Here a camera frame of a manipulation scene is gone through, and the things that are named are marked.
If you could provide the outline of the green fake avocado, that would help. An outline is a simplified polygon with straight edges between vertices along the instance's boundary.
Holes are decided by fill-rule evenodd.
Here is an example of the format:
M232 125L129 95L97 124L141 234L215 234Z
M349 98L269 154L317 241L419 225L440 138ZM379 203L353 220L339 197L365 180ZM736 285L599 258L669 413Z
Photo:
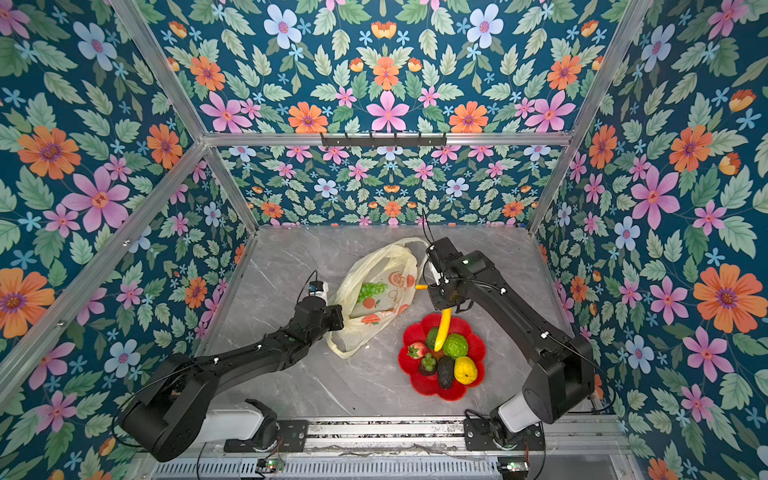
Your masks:
M429 330L426 338L425 338L425 345L428 347L431 351L436 351L436 343L437 343L437 337L439 333L438 327L433 327Z

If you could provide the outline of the dark fake mangosteen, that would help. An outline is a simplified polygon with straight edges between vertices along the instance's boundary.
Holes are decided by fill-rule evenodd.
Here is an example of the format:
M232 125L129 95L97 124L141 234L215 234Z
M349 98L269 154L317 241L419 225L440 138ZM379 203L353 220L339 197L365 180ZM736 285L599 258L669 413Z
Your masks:
M433 377L437 374L438 359L432 353L426 353L421 359L418 373L424 377Z

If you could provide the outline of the green fake grapes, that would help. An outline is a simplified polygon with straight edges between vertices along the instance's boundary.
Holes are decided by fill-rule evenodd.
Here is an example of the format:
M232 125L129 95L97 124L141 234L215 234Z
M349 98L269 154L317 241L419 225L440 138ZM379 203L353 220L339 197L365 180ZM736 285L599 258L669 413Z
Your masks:
M358 292L357 302L362 303L369 298L384 293L388 290L386 283L363 283Z

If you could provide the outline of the red flower-shaped plastic plate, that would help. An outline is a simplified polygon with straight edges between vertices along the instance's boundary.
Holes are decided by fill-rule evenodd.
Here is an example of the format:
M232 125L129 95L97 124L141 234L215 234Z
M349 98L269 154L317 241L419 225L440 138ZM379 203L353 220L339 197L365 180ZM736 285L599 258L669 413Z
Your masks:
M440 325L440 314L428 314L410 325L398 364L420 395L458 401L484 381L486 345L465 320L454 317L442 348L436 350Z

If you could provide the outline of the red fake strawberry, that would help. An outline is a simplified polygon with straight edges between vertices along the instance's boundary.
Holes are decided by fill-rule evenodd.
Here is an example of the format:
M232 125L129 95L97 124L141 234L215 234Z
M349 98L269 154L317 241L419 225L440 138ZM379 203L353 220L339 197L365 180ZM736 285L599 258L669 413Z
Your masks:
M421 360L428 352L429 348L423 342L414 342L407 347L407 355L414 360Z

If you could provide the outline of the dark purple fake avocado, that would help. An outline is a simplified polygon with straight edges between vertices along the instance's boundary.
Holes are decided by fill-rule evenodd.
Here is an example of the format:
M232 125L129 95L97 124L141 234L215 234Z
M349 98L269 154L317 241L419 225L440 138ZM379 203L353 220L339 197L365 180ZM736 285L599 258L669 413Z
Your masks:
M455 381L455 360L449 356L443 356L438 360L438 386L443 390L450 390Z

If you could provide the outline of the yellow fake banana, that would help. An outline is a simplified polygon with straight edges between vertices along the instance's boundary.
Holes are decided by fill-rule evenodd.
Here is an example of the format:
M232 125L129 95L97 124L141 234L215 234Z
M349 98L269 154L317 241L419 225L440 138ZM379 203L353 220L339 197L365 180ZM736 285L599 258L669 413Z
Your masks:
M426 284L417 284L415 288L417 291L427 292L427 286L428 285ZM435 313L426 315L420 322L425 338L431 328L433 327L439 328L439 333L438 333L437 343L436 343L437 350L433 352L439 352L442 350L443 343L446 337L450 333L451 320L452 320L452 309L447 309L442 311L435 310Z

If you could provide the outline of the green fake lime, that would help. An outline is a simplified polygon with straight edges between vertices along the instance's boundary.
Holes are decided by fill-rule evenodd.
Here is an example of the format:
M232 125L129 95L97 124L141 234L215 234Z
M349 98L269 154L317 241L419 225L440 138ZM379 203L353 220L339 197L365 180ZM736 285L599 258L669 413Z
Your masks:
M465 357L469 353L469 341L461 334L451 333L446 337L442 351L445 356L452 359Z

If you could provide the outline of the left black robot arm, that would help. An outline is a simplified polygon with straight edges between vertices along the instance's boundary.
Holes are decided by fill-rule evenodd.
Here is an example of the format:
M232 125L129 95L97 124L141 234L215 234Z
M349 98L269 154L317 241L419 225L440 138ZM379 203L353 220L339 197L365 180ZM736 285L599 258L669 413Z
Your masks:
M200 357L173 354L127 402L118 425L159 462L199 443L250 439L269 410L251 402L244 410L210 408L227 390L302 360L326 333L344 327L342 307L307 296L287 325L235 350Z

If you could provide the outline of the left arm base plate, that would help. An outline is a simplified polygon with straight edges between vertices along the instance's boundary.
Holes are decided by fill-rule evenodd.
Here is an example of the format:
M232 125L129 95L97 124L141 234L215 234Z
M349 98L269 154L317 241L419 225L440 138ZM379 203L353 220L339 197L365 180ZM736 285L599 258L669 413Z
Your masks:
M297 453L304 450L308 439L306 420L269 420L248 440L230 439L224 444L226 453Z

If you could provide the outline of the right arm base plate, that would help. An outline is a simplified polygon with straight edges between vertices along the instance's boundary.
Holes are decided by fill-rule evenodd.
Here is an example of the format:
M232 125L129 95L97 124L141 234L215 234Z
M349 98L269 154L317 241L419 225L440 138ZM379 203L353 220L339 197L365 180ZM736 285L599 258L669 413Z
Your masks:
M540 424L511 432L500 421L466 416L463 420L465 448L469 451L544 451L545 436Z

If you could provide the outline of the yellow fake lemon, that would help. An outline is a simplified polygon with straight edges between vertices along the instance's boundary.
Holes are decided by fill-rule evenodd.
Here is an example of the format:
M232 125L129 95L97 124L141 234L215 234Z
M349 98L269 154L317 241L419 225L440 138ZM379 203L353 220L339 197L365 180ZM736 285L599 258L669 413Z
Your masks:
M454 363L454 379L462 385L470 385L478 378L478 368L468 356L459 357Z

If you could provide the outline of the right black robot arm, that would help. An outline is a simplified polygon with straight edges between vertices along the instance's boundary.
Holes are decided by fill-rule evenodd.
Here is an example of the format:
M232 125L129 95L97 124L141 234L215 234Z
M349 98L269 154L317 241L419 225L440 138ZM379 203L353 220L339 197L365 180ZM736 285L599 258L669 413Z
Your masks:
M521 391L489 414L490 434L501 447L516 445L536 424L553 424L595 390L592 347L545 319L504 279L482 252L464 254L447 237L426 249L435 281L427 286L437 310L470 302L512 339L531 367Z

